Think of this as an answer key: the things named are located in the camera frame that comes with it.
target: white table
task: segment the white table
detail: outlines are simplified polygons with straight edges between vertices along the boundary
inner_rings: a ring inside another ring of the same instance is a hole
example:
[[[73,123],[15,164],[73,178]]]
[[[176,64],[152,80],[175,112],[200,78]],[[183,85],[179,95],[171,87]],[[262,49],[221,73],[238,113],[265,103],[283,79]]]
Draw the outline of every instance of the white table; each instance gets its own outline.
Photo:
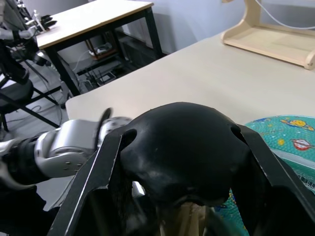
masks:
[[[205,39],[67,101],[70,119],[135,118],[172,102],[216,108],[235,122],[297,114],[315,117],[315,72]]]
[[[77,96],[80,92],[71,79],[73,73],[66,70],[64,62],[60,60],[58,51],[101,35],[106,31],[111,31],[118,54],[122,60],[125,60],[114,29],[145,18],[155,56],[157,59],[161,58],[163,53],[151,9],[152,6],[152,2],[146,1],[97,0],[61,12],[52,16],[57,23],[51,27],[51,30],[37,36],[38,47],[46,51],[72,95]]]

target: robotic arm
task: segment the robotic arm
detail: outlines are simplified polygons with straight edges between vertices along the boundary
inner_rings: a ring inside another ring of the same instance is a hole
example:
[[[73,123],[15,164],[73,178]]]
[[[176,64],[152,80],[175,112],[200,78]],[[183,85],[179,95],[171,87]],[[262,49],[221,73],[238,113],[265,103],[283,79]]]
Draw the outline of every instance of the robotic arm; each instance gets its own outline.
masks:
[[[73,176],[112,130],[131,119],[69,120],[60,128],[30,139],[0,142],[0,181],[12,190],[23,190],[50,178]]]
[[[30,39],[48,31],[56,22],[50,15],[41,17],[36,11],[31,17],[21,0],[0,0],[0,39],[16,42]]]

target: white wall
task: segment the white wall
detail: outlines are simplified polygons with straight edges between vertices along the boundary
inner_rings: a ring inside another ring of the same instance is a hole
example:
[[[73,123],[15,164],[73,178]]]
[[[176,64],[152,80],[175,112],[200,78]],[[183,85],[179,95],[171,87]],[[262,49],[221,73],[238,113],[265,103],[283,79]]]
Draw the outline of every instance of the white wall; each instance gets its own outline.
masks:
[[[315,26],[315,0],[263,0],[266,9],[280,22],[294,27]],[[261,21],[277,23],[264,10],[261,10]]]
[[[243,0],[150,0],[162,50],[172,53],[239,23],[245,11]],[[315,0],[263,0],[267,9],[285,24],[315,26]],[[266,13],[262,22],[275,24]],[[123,27],[124,32],[151,45],[144,20]]]
[[[237,24],[245,10],[243,0],[150,0],[164,52],[172,53]],[[149,45],[145,21],[124,27],[126,33]]]

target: floor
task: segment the floor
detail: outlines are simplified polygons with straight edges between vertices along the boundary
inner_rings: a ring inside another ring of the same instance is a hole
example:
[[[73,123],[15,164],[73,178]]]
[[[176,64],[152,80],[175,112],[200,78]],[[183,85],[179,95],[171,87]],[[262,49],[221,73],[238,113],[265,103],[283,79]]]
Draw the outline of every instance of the floor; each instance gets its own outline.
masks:
[[[59,74],[57,73],[57,71],[53,70],[53,68],[46,66],[42,67],[35,64],[33,64],[33,66],[48,80],[49,84],[47,84],[47,87],[49,89],[53,89],[60,85]],[[31,70],[29,71],[30,80],[33,82],[34,87],[42,92],[46,92],[47,88],[44,82],[34,72],[32,72]],[[62,94],[59,91],[54,93],[53,97],[59,103],[64,102]],[[60,122],[64,123],[69,120],[66,110],[60,109],[58,106],[54,105],[52,102],[44,98],[28,105],[27,107],[33,109],[35,112],[39,112],[40,115],[50,119],[52,122],[55,122],[57,124],[59,124]],[[5,134],[3,130],[1,130],[0,139],[3,141],[10,140],[15,137],[29,138],[40,132],[54,129],[54,127],[42,122],[41,120],[33,116],[30,116],[28,113],[22,110],[7,114],[5,117],[8,122],[8,129],[10,132]],[[37,192],[44,200],[47,201],[44,209],[49,209],[54,201],[59,198],[71,179],[72,177],[56,178],[39,183],[37,185]]]

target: wooden stand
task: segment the wooden stand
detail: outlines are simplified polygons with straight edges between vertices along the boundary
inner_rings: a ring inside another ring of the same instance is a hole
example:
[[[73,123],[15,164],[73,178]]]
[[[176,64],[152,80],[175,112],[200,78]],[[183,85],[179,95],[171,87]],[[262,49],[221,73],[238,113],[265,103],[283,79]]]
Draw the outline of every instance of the wooden stand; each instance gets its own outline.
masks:
[[[245,14],[238,25],[222,34],[224,44],[314,69],[315,31],[261,24],[260,6],[255,0],[244,1]]]

